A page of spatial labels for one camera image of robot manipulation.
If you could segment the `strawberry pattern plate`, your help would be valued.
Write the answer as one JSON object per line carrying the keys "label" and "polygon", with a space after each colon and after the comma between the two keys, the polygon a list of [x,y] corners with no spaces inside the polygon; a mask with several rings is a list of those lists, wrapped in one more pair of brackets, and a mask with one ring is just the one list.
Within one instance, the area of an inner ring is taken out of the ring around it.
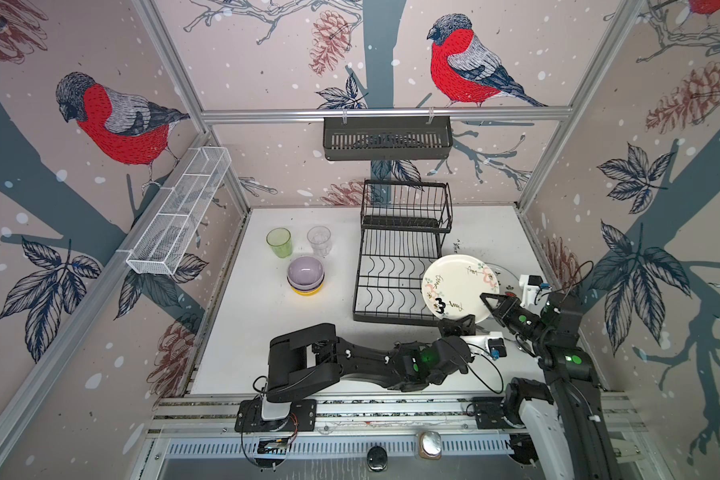
{"label": "strawberry pattern plate", "polygon": [[500,286],[501,294],[517,295],[519,291],[519,277],[506,267],[495,263],[489,263],[488,266],[494,272]]}

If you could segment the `green glass cup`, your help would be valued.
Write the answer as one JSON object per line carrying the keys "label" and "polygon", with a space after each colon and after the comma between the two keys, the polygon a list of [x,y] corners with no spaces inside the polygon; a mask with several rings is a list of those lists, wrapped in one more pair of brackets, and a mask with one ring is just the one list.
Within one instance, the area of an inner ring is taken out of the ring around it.
{"label": "green glass cup", "polygon": [[278,258],[284,259],[292,255],[292,234],[287,228],[278,227],[270,230],[266,242]]}

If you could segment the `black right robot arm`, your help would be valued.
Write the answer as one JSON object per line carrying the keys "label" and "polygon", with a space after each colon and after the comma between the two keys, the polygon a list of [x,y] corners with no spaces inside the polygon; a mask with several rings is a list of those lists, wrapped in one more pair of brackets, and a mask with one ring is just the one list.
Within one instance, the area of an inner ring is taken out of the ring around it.
{"label": "black right robot arm", "polygon": [[483,293],[483,304],[494,319],[522,341],[532,354],[544,381],[514,378],[503,401],[505,418],[520,424],[521,408],[534,400],[555,407],[562,423],[575,479],[623,477],[605,425],[601,382],[592,359],[578,346],[583,312],[572,295],[552,293],[539,315],[521,306],[515,296]]}

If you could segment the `clear glass cup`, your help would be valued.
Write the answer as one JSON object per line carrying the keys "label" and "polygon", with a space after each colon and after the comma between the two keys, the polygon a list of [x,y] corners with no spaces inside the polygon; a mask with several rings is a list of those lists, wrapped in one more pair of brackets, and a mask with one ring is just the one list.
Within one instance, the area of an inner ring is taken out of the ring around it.
{"label": "clear glass cup", "polygon": [[328,227],[314,226],[307,232],[307,240],[313,253],[326,258],[332,249],[332,233]]}

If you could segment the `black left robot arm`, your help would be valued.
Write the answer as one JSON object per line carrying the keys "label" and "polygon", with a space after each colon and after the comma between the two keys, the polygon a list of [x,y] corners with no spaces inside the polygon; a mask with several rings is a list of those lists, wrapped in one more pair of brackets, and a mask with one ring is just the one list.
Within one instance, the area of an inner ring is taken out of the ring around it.
{"label": "black left robot arm", "polygon": [[417,392],[440,385],[455,372],[465,374],[472,362],[470,345],[448,321],[431,343],[397,342],[390,350],[353,344],[320,323],[270,341],[266,390],[261,400],[265,421],[283,420],[290,405],[339,383],[366,382],[386,390]]}

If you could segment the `yellow bowl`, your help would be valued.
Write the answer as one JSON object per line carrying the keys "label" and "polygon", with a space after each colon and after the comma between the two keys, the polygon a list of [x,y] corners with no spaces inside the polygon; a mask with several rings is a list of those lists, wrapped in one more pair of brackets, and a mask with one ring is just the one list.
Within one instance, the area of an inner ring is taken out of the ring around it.
{"label": "yellow bowl", "polygon": [[320,289],[322,288],[322,286],[323,286],[323,284],[318,284],[312,288],[302,288],[299,285],[291,285],[291,289],[299,295],[311,296],[311,295],[315,295],[317,292],[319,292]]}

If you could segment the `cream plate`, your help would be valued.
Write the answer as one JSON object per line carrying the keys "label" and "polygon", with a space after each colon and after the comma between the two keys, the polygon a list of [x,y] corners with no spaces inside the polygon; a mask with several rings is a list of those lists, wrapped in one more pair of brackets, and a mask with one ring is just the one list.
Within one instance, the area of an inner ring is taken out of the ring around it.
{"label": "cream plate", "polygon": [[476,322],[482,322],[491,313],[480,295],[499,294],[500,283],[487,263],[469,255],[452,254],[427,268],[421,293],[425,305],[438,319],[459,320],[473,315]]}

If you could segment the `lilac ceramic bowl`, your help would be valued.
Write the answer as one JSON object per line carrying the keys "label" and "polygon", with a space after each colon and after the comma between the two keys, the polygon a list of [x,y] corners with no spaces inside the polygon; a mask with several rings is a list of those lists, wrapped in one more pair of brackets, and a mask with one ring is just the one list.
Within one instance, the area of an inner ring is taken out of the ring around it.
{"label": "lilac ceramic bowl", "polygon": [[324,276],[325,271],[321,261],[311,256],[295,258],[287,269],[289,283],[301,290],[314,289],[323,281]]}

